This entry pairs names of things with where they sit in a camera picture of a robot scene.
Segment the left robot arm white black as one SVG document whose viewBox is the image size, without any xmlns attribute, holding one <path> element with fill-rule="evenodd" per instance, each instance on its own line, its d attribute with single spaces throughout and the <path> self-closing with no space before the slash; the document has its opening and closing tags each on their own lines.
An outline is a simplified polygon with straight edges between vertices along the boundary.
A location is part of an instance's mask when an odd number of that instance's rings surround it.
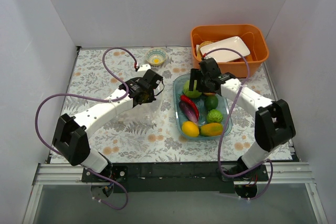
<svg viewBox="0 0 336 224">
<path fill-rule="evenodd" d="M 107 122 L 137 105 L 156 100 L 154 90 L 163 83 L 163 77 L 150 69 L 141 67 L 143 76 L 134 77 L 121 84 L 106 102 L 98 103 L 83 112 L 58 119 L 53 145 L 72 165 L 81 165 L 93 171 L 100 182 L 106 182 L 112 175 L 112 163 L 89 145 L 89 138 Z"/>
</svg>

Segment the green cabbage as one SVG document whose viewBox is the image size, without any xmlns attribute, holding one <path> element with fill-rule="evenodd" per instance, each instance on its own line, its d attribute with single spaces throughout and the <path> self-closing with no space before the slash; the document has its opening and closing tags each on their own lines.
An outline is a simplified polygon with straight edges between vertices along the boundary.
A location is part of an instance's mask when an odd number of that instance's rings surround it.
<svg viewBox="0 0 336 224">
<path fill-rule="evenodd" d="M 197 81 L 194 81 L 194 88 L 192 91 L 189 90 L 189 87 L 190 87 L 190 81 L 187 80 L 183 85 L 183 94 L 186 95 L 188 98 L 195 99 L 202 95 L 202 93 L 196 89 Z"/>
</svg>

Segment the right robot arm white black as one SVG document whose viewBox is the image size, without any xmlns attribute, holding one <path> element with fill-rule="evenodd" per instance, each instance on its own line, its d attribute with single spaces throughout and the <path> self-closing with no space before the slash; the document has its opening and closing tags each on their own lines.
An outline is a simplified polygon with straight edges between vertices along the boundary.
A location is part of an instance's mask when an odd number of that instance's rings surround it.
<svg viewBox="0 0 336 224">
<path fill-rule="evenodd" d="M 191 69 L 190 87 L 199 92 L 216 93 L 244 109 L 255 121 L 255 141 L 238 159 L 237 169 L 227 177 L 251 180 L 268 156 L 280 145 L 296 136 L 288 103 L 263 97 L 245 86 L 233 74 L 222 73 L 213 58 L 202 60 L 198 69 Z"/>
</svg>

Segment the orange peach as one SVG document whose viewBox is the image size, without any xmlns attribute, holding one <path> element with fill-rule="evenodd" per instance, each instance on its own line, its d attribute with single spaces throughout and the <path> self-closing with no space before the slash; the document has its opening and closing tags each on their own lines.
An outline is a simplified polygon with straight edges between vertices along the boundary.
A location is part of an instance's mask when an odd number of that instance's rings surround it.
<svg viewBox="0 0 336 224">
<path fill-rule="evenodd" d="M 205 95 L 205 96 L 213 96 L 213 95 L 216 95 L 216 93 L 203 92 L 203 95 Z"/>
</svg>

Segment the clear zip top bag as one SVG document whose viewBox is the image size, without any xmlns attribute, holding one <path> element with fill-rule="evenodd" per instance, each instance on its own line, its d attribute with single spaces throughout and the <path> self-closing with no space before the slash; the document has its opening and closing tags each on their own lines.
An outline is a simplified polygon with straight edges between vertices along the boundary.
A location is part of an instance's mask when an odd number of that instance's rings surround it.
<svg viewBox="0 0 336 224">
<path fill-rule="evenodd" d="M 156 100 L 151 103 L 137 105 L 135 108 L 125 111 L 114 118 L 114 121 L 124 122 L 141 122 L 146 124 L 155 123 L 155 118 L 160 111 L 162 105 L 162 93 L 156 97 Z"/>
</svg>

